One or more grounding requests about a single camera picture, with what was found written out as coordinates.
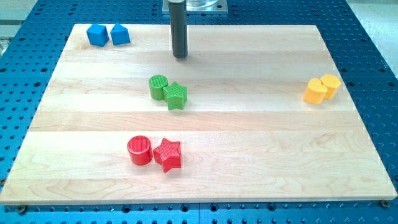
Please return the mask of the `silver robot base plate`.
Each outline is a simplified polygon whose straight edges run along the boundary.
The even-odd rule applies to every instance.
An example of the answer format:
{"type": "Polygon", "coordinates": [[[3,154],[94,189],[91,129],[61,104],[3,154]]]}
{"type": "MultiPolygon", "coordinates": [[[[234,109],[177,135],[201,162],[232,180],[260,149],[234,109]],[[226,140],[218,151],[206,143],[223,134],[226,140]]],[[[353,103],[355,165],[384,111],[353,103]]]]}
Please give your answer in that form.
{"type": "Polygon", "coordinates": [[[227,14],[227,0],[161,0],[163,14],[169,14],[169,3],[185,2],[187,14],[227,14]]]}

